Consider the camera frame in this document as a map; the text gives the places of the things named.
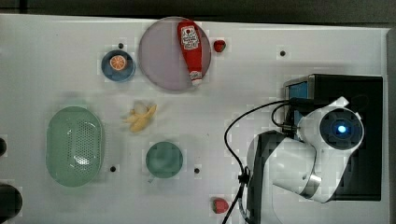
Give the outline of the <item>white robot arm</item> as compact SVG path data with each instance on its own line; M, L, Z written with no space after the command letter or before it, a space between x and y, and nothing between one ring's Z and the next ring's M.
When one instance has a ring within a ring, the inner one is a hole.
M247 224L281 224L273 207L273 187L326 203L337 190L347 162L364 138L359 113L341 96L303 116L291 138L272 130L258 134L247 151Z

